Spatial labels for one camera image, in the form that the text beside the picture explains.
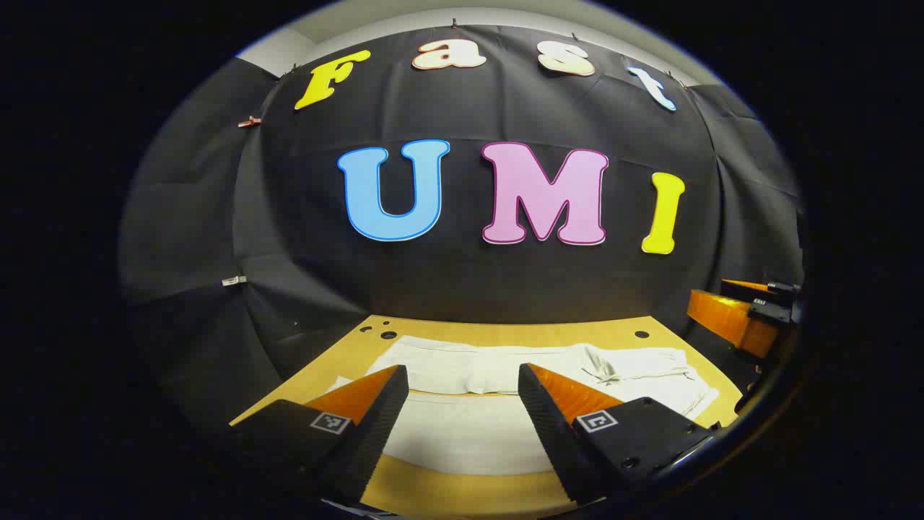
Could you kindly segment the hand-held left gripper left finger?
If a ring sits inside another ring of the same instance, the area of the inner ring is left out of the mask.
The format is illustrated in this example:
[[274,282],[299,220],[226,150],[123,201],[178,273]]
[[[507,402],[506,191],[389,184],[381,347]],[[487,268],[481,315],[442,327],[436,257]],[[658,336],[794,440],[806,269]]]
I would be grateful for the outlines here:
[[356,506],[409,395],[391,365],[298,404],[275,399],[231,427],[245,463],[300,499]]

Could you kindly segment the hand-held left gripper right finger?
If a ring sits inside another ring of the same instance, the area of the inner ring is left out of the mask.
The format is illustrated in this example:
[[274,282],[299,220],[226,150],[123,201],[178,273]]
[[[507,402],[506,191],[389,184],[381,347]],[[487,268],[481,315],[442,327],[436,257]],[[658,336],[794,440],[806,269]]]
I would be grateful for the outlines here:
[[582,506],[646,494],[714,437],[656,399],[624,402],[535,363],[519,365],[518,395],[565,494]]

